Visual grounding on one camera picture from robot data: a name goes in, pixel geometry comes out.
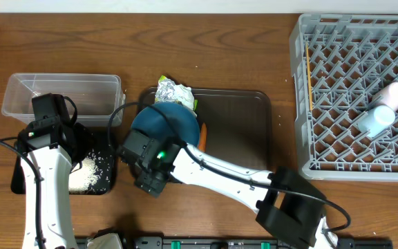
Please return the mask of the dark blue bowl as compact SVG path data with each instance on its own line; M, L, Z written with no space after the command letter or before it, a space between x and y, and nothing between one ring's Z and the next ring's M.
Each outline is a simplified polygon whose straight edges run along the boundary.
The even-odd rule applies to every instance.
M188 108L174 102L157 102L152 104L152 107L155 107L167 117L183 141L195 146L198 145L200 127L195 115ZM136 115L131 128L157 140L165 140L168 137L175 136L162 115L150 107L144 108Z

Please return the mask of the white rice pile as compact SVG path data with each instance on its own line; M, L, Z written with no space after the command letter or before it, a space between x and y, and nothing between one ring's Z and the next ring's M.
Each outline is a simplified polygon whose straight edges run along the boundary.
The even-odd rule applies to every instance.
M111 189L114 160L100 151L89 152L70 171L68 189L71 194L102 195Z

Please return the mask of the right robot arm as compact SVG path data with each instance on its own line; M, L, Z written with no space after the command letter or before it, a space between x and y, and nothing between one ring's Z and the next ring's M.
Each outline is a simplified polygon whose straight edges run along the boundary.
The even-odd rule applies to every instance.
M290 169L249 169L214 158L178 138L150 138L132 129L117 154L141 172L135 184L158 197L170 180L213 190L247 206L273 237L295 248L336 248L324 194Z

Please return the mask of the wooden chopstick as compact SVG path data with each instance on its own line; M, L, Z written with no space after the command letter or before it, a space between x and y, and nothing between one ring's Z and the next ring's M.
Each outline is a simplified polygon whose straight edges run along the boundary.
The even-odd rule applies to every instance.
M307 86L308 86L308 99L310 111L313 110L312 101L312 83L311 83L311 70L310 70L310 54L308 42L305 43L305 55L306 55L306 69L307 69Z

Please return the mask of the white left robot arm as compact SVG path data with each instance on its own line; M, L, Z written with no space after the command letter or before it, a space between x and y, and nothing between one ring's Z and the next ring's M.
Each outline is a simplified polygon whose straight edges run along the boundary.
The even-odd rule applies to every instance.
M82 124L59 118L31 122L17 136L26 194L23 248L77 248L70 211L69 175L94 145Z

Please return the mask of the light blue plastic cup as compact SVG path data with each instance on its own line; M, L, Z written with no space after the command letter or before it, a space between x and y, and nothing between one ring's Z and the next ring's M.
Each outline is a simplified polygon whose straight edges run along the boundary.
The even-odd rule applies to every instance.
M395 121L395 112L386 105L377 106L367 112L364 119L358 122L359 131L367 137L374 138Z

